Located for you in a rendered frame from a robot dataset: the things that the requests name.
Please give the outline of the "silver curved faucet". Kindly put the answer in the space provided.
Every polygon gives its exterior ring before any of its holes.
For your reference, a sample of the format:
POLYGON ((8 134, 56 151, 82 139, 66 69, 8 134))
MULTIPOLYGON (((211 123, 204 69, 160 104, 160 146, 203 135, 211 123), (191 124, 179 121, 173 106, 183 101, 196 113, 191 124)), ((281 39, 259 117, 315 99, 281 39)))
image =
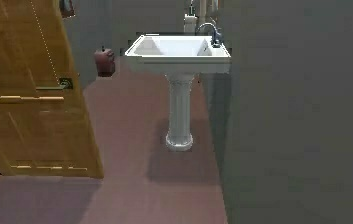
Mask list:
POLYGON ((222 43, 222 33, 218 30, 218 28, 210 22, 205 22, 201 25, 199 25, 196 29, 195 29, 195 33, 199 33, 203 28, 205 27, 211 27, 212 28, 212 34, 211 34, 211 45, 213 48, 219 48, 222 43))

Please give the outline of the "dark red bin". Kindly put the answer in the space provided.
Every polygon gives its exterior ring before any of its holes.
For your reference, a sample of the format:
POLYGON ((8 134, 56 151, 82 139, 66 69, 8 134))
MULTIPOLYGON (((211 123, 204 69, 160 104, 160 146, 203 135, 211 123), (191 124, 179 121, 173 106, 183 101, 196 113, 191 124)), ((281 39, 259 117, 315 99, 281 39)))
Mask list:
POLYGON ((94 53, 96 69, 100 77, 110 77, 115 72, 115 54, 114 52, 102 46, 94 53))

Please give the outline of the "white soap dispenser bottle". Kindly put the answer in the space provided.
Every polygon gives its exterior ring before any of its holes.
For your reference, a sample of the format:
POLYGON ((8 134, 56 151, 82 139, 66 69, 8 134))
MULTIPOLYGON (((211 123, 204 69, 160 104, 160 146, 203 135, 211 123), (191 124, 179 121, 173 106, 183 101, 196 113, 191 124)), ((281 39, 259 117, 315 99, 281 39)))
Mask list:
POLYGON ((195 14, 194 0, 190 0, 187 12, 184 14, 184 32, 194 33, 197 24, 197 16, 195 14))

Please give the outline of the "wooden room door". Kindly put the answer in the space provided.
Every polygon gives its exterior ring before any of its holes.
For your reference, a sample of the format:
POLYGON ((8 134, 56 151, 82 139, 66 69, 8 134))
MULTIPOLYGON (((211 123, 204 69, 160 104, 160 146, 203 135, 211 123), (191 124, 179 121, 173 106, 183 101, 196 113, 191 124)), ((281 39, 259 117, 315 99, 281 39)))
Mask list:
POLYGON ((0 173, 104 176, 59 0, 0 0, 0 173))

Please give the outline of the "white pedestal sink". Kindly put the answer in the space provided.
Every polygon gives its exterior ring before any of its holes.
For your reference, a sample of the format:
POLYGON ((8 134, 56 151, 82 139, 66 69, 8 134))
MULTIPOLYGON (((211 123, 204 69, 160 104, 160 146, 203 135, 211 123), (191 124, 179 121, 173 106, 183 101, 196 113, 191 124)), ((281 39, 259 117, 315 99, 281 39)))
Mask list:
POLYGON ((191 87, 197 75, 228 74, 231 53, 224 44, 214 47, 211 36, 169 36, 144 34, 125 51, 134 72, 164 75, 169 84, 169 126, 167 147, 189 150, 191 134, 191 87))

